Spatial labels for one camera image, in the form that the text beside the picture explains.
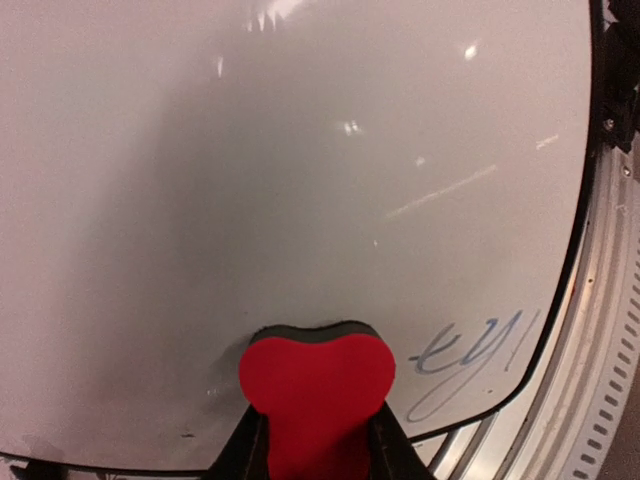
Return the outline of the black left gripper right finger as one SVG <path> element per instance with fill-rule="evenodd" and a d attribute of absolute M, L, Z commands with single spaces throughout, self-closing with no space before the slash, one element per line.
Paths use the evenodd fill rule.
<path fill-rule="evenodd" d="M 371 480 L 435 480 L 387 403 L 369 420 Z"/>

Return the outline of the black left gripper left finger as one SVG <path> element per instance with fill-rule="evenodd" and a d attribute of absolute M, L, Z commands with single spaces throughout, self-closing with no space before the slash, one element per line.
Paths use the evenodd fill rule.
<path fill-rule="evenodd" d="M 268 419 L 249 405 L 202 480 L 268 480 Z"/>

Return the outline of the red whiteboard eraser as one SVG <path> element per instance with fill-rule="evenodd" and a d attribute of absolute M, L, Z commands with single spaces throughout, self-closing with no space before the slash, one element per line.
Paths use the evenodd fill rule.
<path fill-rule="evenodd" d="M 239 362 L 239 383 L 267 421 L 272 479 L 364 479 L 369 420 L 395 379 L 387 343 L 369 325 L 274 325 L 258 331 Z"/>

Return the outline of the white whiteboard black frame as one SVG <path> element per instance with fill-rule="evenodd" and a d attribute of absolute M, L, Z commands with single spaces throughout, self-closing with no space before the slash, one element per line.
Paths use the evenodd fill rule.
<path fill-rule="evenodd" d="M 201 470 L 271 324 L 372 325 L 411 437 L 522 389 L 598 1 L 5 1 L 1 451 Z"/>

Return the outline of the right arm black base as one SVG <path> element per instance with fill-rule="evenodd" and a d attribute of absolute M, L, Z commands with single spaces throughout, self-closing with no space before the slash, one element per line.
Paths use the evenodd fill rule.
<path fill-rule="evenodd" d="M 628 154 L 639 132 L 639 1 L 610 1 L 604 32 L 603 129 L 607 143 Z"/>

